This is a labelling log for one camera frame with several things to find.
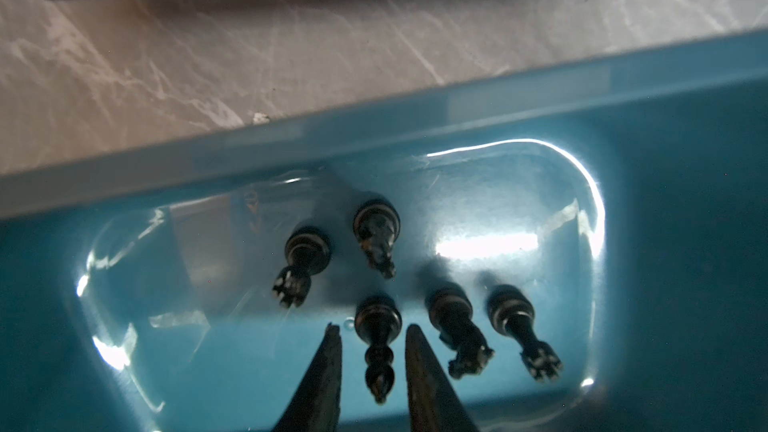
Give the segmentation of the black chess rook piece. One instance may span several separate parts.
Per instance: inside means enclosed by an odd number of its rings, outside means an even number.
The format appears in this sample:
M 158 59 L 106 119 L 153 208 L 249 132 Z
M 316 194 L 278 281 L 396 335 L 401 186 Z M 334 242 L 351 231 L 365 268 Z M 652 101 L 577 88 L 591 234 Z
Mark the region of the black chess rook piece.
M 492 328 L 520 345 L 522 363 L 535 381 L 543 383 L 558 379 L 563 363 L 554 349 L 537 337 L 535 309 L 517 287 L 496 287 L 488 297 L 486 311 Z
M 331 261 L 331 243 L 320 229 L 302 227 L 289 237 L 284 255 L 286 266 L 278 273 L 272 293 L 281 307 L 300 307 L 311 289 L 312 277 Z

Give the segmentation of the black chess bishop piece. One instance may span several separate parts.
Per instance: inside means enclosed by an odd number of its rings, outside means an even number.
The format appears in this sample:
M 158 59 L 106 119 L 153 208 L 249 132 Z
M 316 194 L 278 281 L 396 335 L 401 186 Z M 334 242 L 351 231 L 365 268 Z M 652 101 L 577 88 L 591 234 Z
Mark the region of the black chess bishop piece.
M 354 328 L 367 345 L 365 383 L 378 405 L 384 405 L 395 384 L 390 344 L 402 330 L 402 318 L 395 302 L 385 295 L 363 300 L 356 311 Z

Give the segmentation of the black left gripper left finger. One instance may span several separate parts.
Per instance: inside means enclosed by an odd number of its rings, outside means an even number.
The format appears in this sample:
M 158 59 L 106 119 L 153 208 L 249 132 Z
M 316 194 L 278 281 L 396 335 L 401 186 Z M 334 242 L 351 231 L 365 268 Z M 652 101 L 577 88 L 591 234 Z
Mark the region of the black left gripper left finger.
M 329 324 L 293 398 L 273 431 L 332 432 L 340 417 L 342 341 Z

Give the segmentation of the teal tray with black pieces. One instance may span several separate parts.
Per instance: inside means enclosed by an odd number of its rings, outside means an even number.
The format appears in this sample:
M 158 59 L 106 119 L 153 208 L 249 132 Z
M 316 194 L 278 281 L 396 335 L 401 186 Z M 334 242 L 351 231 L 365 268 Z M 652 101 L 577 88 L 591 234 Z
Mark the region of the teal tray with black pieces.
M 394 278 L 353 233 L 398 213 Z M 272 293 L 299 228 L 330 240 L 300 307 Z M 563 363 L 535 381 L 486 302 L 517 287 Z M 427 299 L 460 288 L 495 356 Z M 378 405 L 354 318 L 396 304 Z M 767 36 L 474 82 L 6 176 L 5 431 L 268 431 L 329 324 L 338 431 L 410 431 L 409 325 L 481 431 L 767 427 Z

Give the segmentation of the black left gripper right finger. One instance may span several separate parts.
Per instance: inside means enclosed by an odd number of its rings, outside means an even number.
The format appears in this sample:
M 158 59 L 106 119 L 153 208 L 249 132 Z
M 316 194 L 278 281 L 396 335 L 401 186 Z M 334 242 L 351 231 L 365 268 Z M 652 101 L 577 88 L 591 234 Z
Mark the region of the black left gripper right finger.
M 405 367 L 412 431 L 478 431 L 417 324 L 406 330 Z

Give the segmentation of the black chess knight piece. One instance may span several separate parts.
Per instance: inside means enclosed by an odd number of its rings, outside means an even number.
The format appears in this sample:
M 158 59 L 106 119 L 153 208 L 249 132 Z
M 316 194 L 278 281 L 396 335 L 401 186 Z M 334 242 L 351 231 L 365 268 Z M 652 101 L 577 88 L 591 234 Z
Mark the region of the black chess knight piece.
M 385 280 L 396 275 L 393 248 L 400 230 L 397 211 L 384 200 L 364 203 L 353 220 L 353 233 L 369 266 Z
M 458 287 L 444 287 L 426 301 L 429 320 L 440 340 L 456 353 L 448 363 L 448 373 L 456 380 L 479 375 L 495 356 L 485 335 L 473 322 L 473 307 Z

